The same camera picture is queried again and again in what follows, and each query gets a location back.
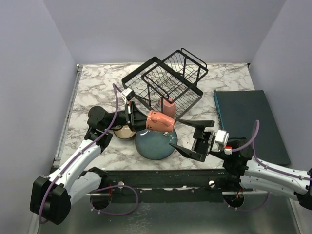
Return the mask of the pink printed coffee mug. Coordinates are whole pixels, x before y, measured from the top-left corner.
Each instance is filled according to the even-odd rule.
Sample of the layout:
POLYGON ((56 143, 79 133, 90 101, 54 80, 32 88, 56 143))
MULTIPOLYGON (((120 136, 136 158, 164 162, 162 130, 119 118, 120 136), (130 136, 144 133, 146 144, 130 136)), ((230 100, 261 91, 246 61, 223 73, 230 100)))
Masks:
POLYGON ((172 132, 175 120, 161 112, 151 110, 147 115, 146 129, 156 132, 172 132))

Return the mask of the blue ceramic plate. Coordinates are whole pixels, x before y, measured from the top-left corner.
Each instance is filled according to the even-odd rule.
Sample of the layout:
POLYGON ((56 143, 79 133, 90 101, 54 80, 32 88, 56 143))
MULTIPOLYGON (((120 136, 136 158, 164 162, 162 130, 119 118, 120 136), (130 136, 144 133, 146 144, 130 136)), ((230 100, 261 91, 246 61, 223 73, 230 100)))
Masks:
POLYGON ((172 132, 155 132, 142 130, 136 133, 135 146, 138 153, 149 160, 163 160, 169 157, 177 145, 178 137, 175 130, 172 132))

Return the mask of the plain pink mug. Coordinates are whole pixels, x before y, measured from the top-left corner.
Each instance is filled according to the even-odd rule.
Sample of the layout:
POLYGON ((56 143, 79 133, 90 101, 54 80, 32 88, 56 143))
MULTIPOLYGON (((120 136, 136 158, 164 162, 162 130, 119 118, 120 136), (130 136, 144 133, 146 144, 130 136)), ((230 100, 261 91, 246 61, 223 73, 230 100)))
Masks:
POLYGON ((170 103, 166 99, 160 99, 158 101, 160 108, 162 109, 161 112, 167 116, 170 116, 171 118, 174 118, 176 114, 176 104, 170 103))

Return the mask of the black wire dish rack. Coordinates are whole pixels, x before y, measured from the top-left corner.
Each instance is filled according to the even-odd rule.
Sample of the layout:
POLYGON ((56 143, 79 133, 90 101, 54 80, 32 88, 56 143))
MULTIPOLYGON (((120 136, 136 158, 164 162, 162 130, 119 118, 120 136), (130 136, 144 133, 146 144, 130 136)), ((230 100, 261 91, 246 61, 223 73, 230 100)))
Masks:
POLYGON ((181 48, 162 60, 152 57, 121 82, 149 110, 163 112, 166 101, 174 104, 174 118, 180 119, 202 98, 197 84, 207 74, 207 63, 181 48))

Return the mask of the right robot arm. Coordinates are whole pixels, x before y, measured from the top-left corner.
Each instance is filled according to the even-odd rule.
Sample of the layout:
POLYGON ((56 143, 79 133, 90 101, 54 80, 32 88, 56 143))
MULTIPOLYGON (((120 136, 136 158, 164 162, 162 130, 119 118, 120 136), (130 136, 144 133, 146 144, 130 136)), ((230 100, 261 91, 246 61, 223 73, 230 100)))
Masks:
POLYGON ((255 138, 260 122, 256 120, 250 139, 229 139, 225 130, 206 132, 205 128, 213 126, 214 121, 179 120, 191 126, 194 131, 194 143, 191 149, 173 147, 183 156, 204 162, 208 155, 223 160, 223 168, 230 174, 225 177, 224 185, 230 191, 237 189, 256 189, 278 194, 298 201, 299 205, 312 208, 312 172, 279 166, 264 161, 256 156, 255 138))

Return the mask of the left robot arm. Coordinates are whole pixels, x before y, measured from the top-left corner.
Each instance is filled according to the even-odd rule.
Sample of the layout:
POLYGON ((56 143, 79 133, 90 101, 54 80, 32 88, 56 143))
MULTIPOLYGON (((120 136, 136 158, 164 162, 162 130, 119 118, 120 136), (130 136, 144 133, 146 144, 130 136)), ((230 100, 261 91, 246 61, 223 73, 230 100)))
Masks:
POLYGON ((129 126, 132 131, 145 129, 147 116, 133 101, 123 111, 107 112, 100 106, 88 112, 89 126, 79 148, 65 163, 48 176, 39 176, 33 183, 30 211, 39 216, 39 223, 62 223, 72 205, 89 192, 102 193, 117 185, 108 179, 107 172, 86 167, 109 145, 116 126, 129 126))

